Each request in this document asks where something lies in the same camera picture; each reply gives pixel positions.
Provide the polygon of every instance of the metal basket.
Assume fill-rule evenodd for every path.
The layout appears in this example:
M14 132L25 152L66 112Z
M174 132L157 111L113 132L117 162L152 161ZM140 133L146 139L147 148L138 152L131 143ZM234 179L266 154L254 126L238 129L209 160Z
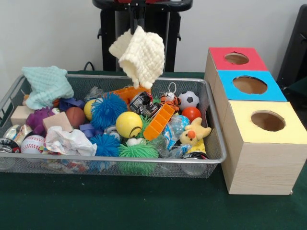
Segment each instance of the metal basket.
M67 77L76 99L83 99L93 86L107 92L131 85L131 80L124 76L67 75ZM0 152L0 172L208 178L216 165L226 158L225 143L210 86L206 81L200 79L160 77L153 85L153 96L166 92L171 82L177 85L176 94L193 91L199 96L199 109L203 115L202 125L208 125L213 129L211 134L204 139L210 160L57 156ZM12 126L10 117L16 106L22 104L24 96L22 91L25 93L31 91L31 86L24 76L20 76L15 81L0 102L1 137Z

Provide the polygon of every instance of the black cable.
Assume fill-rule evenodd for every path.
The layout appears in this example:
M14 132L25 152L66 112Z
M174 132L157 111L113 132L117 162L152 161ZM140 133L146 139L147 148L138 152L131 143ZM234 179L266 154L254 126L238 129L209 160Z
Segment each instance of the black cable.
M88 65L91 65L92 71L95 71L95 67L94 67L94 65L92 64L92 62L90 62L90 61L88 61L88 62L85 64L83 70L86 70L86 68L87 68Z

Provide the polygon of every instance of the yellow ball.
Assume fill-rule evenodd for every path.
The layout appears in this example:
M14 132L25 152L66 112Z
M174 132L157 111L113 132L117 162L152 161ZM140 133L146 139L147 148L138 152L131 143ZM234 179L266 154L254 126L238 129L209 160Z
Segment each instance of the yellow ball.
M116 120L116 130L124 138L135 138L142 127L141 117L134 112L124 112Z
M85 107L84 107L84 114L89 121L92 120L92 105L95 101L96 99L91 99L85 104Z

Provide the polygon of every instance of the wooden drop box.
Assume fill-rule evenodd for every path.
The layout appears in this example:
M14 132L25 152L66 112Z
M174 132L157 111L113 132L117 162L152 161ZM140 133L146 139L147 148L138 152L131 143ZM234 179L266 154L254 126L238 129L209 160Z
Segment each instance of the wooden drop box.
M210 48L205 80L228 155L230 194L289 195L307 158L307 132L254 48Z

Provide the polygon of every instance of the knitted cloth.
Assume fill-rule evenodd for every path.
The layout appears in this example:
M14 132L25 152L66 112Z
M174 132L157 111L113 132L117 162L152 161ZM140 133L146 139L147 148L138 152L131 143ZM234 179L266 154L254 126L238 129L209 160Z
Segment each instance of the knitted cloth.
M57 98L73 97L73 90L67 81L67 71L56 66L23 67L22 72L31 84L32 92L26 100L30 109L52 107Z
M134 35L130 30L120 36L109 48L109 52L119 59L119 66L133 81L146 89L162 75L165 61L163 39L155 33L146 33L138 26Z

